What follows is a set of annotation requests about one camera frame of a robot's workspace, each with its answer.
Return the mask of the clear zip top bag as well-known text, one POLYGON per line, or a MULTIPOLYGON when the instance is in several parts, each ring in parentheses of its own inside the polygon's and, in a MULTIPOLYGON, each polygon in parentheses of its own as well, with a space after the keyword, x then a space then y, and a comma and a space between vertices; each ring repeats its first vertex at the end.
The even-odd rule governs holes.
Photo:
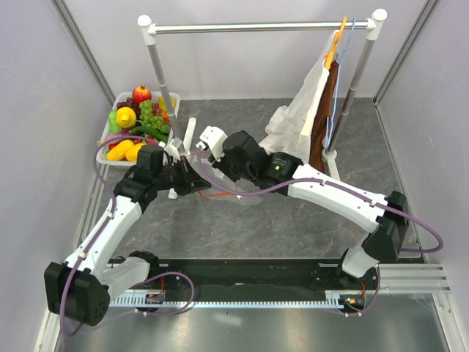
MULTIPOLYGON (((210 162, 208 161, 208 156, 209 154, 206 152, 203 152, 204 156, 202 157, 202 166, 204 167, 204 170, 207 172, 207 174, 210 176, 211 180, 214 180, 216 183, 222 185, 224 188, 231 189, 233 191, 239 191, 245 193, 246 190, 242 187, 239 187, 235 182, 231 181, 227 176, 223 175, 222 172, 220 172, 217 169, 213 169, 210 166, 210 162)), ((192 166, 192 168, 205 180, 207 178, 202 175, 200 165, 197 161, 197 157, 195 153, 187 154, 186 158, 188 159, 189 164, 192 166)), ((233 202, 238 205, 258 205, 261 201, 262 198, 260 196, 240 196, 240 195, 233 195, 229 194, 225 191, 222 191, 220 188, 211 186, 210 188, 206 190, 199 190, 197 191, 197 194, 200 195, 201 197, 204 197, 206 199, 213 199, 217 201, 227 201, 227 202, 233 202)))

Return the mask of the green cucumber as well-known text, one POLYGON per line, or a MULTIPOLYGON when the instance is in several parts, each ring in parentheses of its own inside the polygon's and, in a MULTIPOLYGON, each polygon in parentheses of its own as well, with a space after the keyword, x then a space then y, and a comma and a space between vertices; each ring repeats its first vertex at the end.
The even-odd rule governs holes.
POLYGON ((151 128, 148 126, 138 126, 138 127, 132 128, 129 131, 129 133, 144 133, 146 135, 153 137, 155 140, 159 142, 167 143, 169 140, 169 136, 167 134, 164 134, 160 132, 158 129, 151 128))

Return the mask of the green grape bunch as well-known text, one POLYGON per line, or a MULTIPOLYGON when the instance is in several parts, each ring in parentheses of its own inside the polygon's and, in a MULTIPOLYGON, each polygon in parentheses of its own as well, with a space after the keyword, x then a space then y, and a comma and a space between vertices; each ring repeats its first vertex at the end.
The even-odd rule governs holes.
POLYGON ((151 100, 145 100, 139 104, 140 120, 142 125, 147 127, 159 128, 164 121, 163 112, 157 103, 151 100))

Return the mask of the yellow pear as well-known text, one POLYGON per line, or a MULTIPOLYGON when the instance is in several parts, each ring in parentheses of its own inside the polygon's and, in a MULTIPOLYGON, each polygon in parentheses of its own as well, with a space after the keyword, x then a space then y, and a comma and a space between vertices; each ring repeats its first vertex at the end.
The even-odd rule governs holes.
POLYGON ((121 128, 131 128, 136 124, 137 116, 130 107, 122 107, 117 110, 116 122, 121 128))

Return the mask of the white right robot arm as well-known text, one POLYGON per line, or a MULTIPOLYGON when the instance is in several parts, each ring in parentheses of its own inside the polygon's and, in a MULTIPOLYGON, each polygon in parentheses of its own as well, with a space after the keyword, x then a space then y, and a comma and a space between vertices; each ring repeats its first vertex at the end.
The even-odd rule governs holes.
POLYGON ((208 127, 200 140, 211 152, 212 167, 230 180, 248 180, 260 189, 312 202, 366 231, 336 269, 341 287, 353 288, 371 267, 398 260, 409 227, 402 215, 407 210, 404 194, 370 193, 335 180, 293 155, 266 151, 245 131, 226 135, 208 127))

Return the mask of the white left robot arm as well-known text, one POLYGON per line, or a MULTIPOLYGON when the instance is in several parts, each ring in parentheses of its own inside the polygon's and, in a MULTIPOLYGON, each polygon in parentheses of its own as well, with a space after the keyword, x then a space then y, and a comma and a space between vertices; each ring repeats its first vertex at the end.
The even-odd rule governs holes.
POLYGON ((50 263, 46 268, 48 308, 60 323, 70 319, 96 326, 117 296, 136 285, 153 288, 160 282, 158 259, 149 252, 137 252, 113 269, 107 265, 126 232, 159 192, 174 189, 185 196, 210 188, 185 156, 165 163, 165 155, 162 147, 143 146, 84 241, 63 263, 50 263))

